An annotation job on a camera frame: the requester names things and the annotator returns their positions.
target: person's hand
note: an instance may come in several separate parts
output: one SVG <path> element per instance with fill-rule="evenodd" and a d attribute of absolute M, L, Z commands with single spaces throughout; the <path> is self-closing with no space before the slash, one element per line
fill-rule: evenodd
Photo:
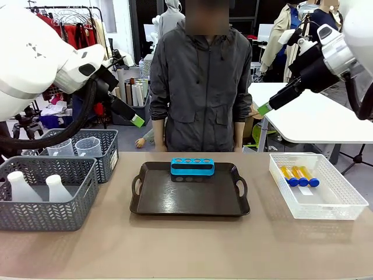
<path fill-rule="evenodd" d="M 156 145 L 156 152 L 165 153 L 167 152 L 167 147 L 165 146 L 165 144 Z"/>
<path fill-rule="evenodd" d="M 146 140 L 144 138 L 140 138 L 136 140 L 136 148 L 141 149 L 144 147 Z"/>
<path fill-rule="evenodd" d="M 233 150 L 235 153 L 242 153 L 242 147 L 234 147 Z"/>

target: transparent plastic cup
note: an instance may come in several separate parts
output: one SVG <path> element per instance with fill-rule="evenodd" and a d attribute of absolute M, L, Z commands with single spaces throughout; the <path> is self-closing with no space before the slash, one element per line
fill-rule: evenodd
<path fill-rule="evenodd" d="M 96 137 L 85 138 L 77 141 L 75 148 L 79 156 L 89 156 L 93 158 L 103 156 L 101 151 L 101 141 Z"/>
<path fill-rule="evenodd" d="M 50 156 L 75 156 L 71 139 L 47 148 Z"/>

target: white bottle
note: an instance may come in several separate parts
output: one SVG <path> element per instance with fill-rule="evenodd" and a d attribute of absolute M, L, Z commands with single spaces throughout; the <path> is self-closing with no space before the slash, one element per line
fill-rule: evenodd
<path fill-rule="evenodd" d="M 72 200 L 69 191 L 62 185 L 60 175 L 49 176 L 45 182 L 49 186 L 50 202 L 68 202 Z"/>
<path fill-rule="evenodd" d="M 25 181 L 21 171 L 8 174 L 8 181 L 12 186 L 12 201 L 14 202 L 41 202 L 41 197 Z"/>

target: dark gray jacket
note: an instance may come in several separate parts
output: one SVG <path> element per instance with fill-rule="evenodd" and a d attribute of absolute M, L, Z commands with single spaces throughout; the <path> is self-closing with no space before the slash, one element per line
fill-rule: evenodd
<path fill-rule="evenodd" d="M 252 103 L 252 48 L 233 28 L 209 46 L 184 26 L 179 22 L 158 42 L 150 70 L 152 120 L 168 117 L 169 152 L 231 152 L 233 123 L 245 122 Z"/>

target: jacket zipper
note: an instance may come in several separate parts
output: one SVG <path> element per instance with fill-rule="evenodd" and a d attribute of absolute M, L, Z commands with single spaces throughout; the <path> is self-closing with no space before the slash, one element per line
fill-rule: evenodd
<path fill-rule="evenodd" d="M 207 67 L 206 100 L 205 100 L 205 112 L 204 112 L 204 115 L 203 115 L 203 131 L 202 131 L 201 152 L 203 152 L 203 147 L 205 146 L 205 125 L 206 125 L 206 113 L 207 113 L 207 94 L 209 92 L 209 79 L 210 79 L 210 60 L 211 60 L 211 46 L 209 46 L 209 63 L 208 63 L 208 67 Z"/>

